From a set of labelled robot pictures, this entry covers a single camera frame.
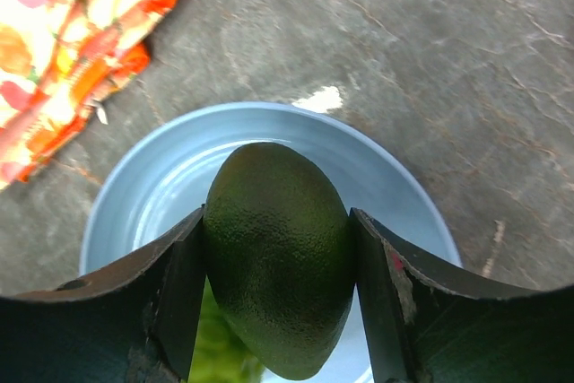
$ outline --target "gray marble surface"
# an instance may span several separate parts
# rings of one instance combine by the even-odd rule
[[[330,112],[428,190],[471,270],[574,281],[574,0],[179,0],[153,63],[29,184],[0,195],[0,292],[76,275],[102,181],[155,127],[336,86]]]

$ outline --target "light blue bowl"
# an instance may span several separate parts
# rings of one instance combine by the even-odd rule
[[[205,202],[228,155],[256,141],[279,142],[300,152],[327,174],[347,209],[363,209],[403,238],[461,265],[437,208],[378,144],[325,115],[277,103],[238,102],[176,118],[126,154],[94,203],[80,273],[99,269],[169,230]],[[280,381],[286,380],[265,375],[264,383]],[[339,345],[308,381],[372,381],[356,293]]]

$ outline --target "orange and white wrapper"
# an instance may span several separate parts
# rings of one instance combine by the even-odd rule
[[[79,134],[94,101],[150,62],[177,0],[0,0],[0,190]]]

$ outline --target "plate rim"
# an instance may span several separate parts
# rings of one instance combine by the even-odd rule
[[[166,133],[174,127],[180,126],[188,121],[193,121],[196,118],[200,118],[206,115],[210,115],[221,111],[230,110],[241,110],[241,109],[262,109],[262,110],[276,110],[276,111],[288,111],[293,114],[302,115],[305,117],[313,118],[317,121],[327,124],[328,126],[335,127],[348,135],[351,135],[355,139],[358,139],[363,144],[367,145],[371,150],[376,152],[379,156],[390,163],[393,168],[395,168],[407,182],[414,187],[417,194],[424,201],[426,206],[430,209],[433,218],[436,220],[440,234],[448,240],[446,244],[449,261],[453,265],[462,266],[462,260],[457,249],[457,244],[452,237],[448,226],[442,217],[437,206],[432,201],[431,197],[427,194],[426,190],[422,187],[419,181],[414,177],[414,175],[390,152],[385,150],[381,145],[377,144],[374,140],[360,132],[359,130],[346,125],[344,122],[330,117],[327,114],[317,113],[315,111],[310,111],[308,109],[303,109],[299,107],[294,107],[292,105],[284,104],[281,102],[268,102],[268,101],[239,101],[239,102],[226,102],[216,105],[210,105],[200,109],[196,109],[183,114],[179,117],[173,118],[167,123],[155,128],[144,138],[140,139],[135,145],[133,145],[119,160],[119,162],[114,166],[112,171],[106,177],[104,184],[101,186],[96,199],[90,210],[90,214],[85,223],[82,236],[82,247],[80,251],[80,262],[79,262],[79,274],[85,275],[86,265],[88,259],[88,251],[91,244],[91,233],[96,225],[97,215],[100,213],[100,209],[105,201],[106,197],[113,189],[113,184],[116,182],[119,175],[123,172],[127,164],[149,143],[154,141],[160,135]]]

